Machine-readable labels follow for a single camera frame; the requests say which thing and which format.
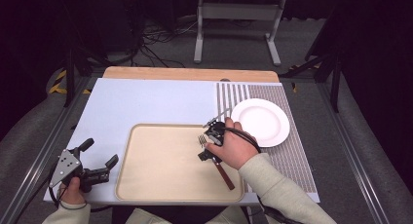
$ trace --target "wooden board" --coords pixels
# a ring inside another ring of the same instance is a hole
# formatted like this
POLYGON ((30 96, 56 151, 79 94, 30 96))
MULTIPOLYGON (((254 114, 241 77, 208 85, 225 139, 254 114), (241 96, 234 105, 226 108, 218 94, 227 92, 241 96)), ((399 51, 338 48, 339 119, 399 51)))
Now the wooden board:
POLYGON ((103 78, 144 79, 144 80, 198 80, 234 82, 278 83, 279 76, 274 71, 226 70, 198 68, 159 68, 159 67, 108 67, 103 78))

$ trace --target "person's left hand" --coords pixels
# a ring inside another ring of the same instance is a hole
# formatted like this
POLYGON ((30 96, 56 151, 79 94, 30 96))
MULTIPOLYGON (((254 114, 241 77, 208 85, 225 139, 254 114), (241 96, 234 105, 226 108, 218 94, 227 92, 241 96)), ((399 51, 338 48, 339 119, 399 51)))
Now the person's left hand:
MULTIPOLYGON (((59 187, 60 193, 63 193, 65 187, 66 186, 63 183, 60 185, 59 187)), ((64 191, 60 199, 63 202, 68 203, 70 205, 84 204, 86 201, 79 187, 80 187, 80 179, 78 177, 73 177, 70 180, 69 186, 67 187, 66 191, 64 191)))

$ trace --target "white plate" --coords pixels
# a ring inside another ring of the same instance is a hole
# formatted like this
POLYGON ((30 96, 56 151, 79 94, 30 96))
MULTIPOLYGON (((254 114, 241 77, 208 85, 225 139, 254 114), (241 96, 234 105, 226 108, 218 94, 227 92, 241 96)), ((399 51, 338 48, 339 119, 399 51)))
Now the white plate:
POLYGON ((243 125, 260 147, 273 147, 286 140, 289 121, 285 113, 273 102, 265 99, 247 99, 232 111, 231 119, 243 125))

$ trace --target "striped placemat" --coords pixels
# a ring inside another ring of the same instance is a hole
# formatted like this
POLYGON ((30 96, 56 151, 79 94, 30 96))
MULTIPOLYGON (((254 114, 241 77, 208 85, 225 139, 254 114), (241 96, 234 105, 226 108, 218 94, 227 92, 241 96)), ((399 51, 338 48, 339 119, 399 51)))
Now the striped placemat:
MULTIPOLYGON (((282 174, 292 179, 307 193, 317 193, 316 184, 304 152, 303 145, 295 127, 289 109, 288 101, 281 83, 256 85, 249 83, 217 83, 216 102, 217 113, 225 109, 231 110, 241 101, 249 98, 261 98, 269 100, 279 106, 290 123, 288 138, 276 147, 262 148, 262 152, 268 153, 272 159, 273 166, 282 174)), ((231 110, 225 112, 220 121, 231 116, 231 110)))

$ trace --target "fork tines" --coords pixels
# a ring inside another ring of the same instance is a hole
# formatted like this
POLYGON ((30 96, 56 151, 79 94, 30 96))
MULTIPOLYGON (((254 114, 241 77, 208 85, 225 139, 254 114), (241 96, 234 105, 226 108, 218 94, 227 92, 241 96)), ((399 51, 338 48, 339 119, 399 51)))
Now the fork tines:
POLYGON ((203 134, 198 136, 198 140, 200 141, 201 147, 204 147, 204 144, 207 143, 207 140, 203 134))

